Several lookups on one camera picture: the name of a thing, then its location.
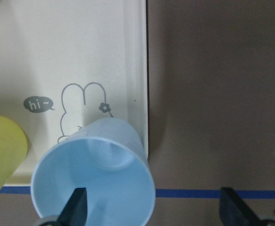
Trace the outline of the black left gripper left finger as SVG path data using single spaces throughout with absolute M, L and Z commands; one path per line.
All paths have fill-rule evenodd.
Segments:
M 59 226 L 85 226 L 88 216 L 87 190 L 75 188 L 57 218 Z

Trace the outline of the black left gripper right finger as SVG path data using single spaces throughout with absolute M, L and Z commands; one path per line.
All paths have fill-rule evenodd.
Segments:
M 234 189 L 220 190 L 219 216 L 224 226 L 260 226 L 258 216 L 240 198 Z

